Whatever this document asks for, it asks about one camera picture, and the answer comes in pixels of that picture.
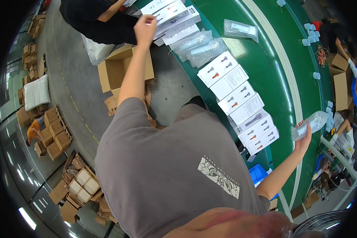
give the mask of white glove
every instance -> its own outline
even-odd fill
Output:
[[[354,65],[353,61],[349,58],[349,60],[347,61],[350,65],[350,68],[352,69],[353,71],[353,75],[355,78],[357,78],[357,68],[356,66]]]

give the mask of printed graphic on shirt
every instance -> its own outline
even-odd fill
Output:
[[[214,183],[221,186],[226,193],[236,199],[239,198],[239,186],[234,183],[235,181],[226,176],[222,169],[219,169],[218,167],[215,168],[215,164],[212,163],[212,161],[210,161],[207,157],[206,159],[204,157],[201,159],[201,162],[198,165],[198,170],[205,174],[206,177]]]

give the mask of workbench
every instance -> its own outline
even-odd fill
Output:
[[[135,6],[140,9],[148,2],[150,0],[138,0]],[[286,3],[283,7],[275,0],[186,0],[185,3],[186,6],[194,5],[200,12],[201,22],[197,23],[200,30],[212,30],[215,38],[224,36],[224,19],[258,26],[259,43],[249,38],[224,38],[231,53],[248,73],[249,83],[261,96],[264,109],[271,114],[280,134],[278,140],[258,153],[253,163],[243,158],[249,168],[257,163],[264,169],[277,167],[294,149],[291,127],[315,111],[325,110],[327,101],[332,101],[328,66],[321,68],[315,57],[320,43],[304,47],[301,42],[308,37],[304,24],[311,21],[299,1]],[[218,115],[237,142],[239,139],[217,105],[216,97],[197,77],[201,68],[192,68],[188,61],[182,63],[175,56],[209,110]],[[321,79],[314,80],[313,72],[319,72]],[[302,163],[279,193],[279,210],[287,215],[305,199],[324,131],[323,128],[313,134]]]

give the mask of bubble wrap bag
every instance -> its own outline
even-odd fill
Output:
[[[225,36],[252,38],[254,41],[259,43],[257,26],[250,26],[247,24],[240,23],[238,21],[225,19],[224,31]]]
[[[293,127],[291,129],[292,139],[294,141],[303,139],[307,134],[307,124],[311,126],[311,132],[315,133],[320,130],[328,120],[328,113],[317,111],[308,117],[301,126]]]
[[[185,55],[190,61],[190,64],[193,68],[200,68],[201,66],[203,66],[204,64],[227,50],[228,48],[222,38],[216,38],[214,40],[211,40],[209,44],[195,48],[187,52]]]
[[[212,31],[201,31],[170,46],[173,52],[179,56],[180,60],[185,62],[188,59],[185,56],[188,51],[207,45],[211,40],[213,40]]]

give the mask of orange shirt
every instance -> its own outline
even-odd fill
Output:
[[[27,131],[27,136],[30,141],[34,140],[37,135],[37,132],[33,131],[32,128],[39,131],[39,123],[36,119],[33,121],[32,125],[29,126],[29,129]]]

